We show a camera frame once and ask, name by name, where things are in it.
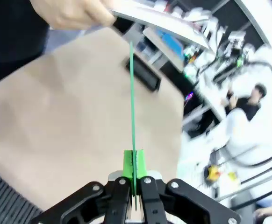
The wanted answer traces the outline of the left gripper black right finger with green tip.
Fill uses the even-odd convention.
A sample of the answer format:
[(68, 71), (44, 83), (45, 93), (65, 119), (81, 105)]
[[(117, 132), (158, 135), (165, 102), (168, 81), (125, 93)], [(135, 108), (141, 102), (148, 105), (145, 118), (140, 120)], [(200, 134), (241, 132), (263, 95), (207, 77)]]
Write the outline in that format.
[(239, 224), (241, 217), (181, 179), (164, 183), (149, 176), (143, 150), (136, 152), (137, 191), (144, 222), (166, 224), (171, 214), (186, 224)]

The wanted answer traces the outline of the person's left hand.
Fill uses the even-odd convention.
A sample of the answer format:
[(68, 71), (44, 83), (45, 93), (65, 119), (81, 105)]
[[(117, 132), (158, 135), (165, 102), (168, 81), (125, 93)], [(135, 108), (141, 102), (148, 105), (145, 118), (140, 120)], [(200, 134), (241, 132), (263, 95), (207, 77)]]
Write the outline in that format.
[(115, 17), (110, 9), (119, 0), (32, 0), (36, 13), (53, 29), (86, 30), (92, 26), (110, 26)]

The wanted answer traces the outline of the left gripper black left finger with green tip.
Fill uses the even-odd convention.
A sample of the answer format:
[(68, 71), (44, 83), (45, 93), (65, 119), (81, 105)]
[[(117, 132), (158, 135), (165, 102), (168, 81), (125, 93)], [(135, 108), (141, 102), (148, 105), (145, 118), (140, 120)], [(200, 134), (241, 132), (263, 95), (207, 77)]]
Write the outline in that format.
[(32, 224), (90, 224), (104, 217), (104, 223), (125, 223), (130, 208), (133, 177), (133, 151), (124, 151), (123, 172), (105, 185), (89, 182), (30, 222)]

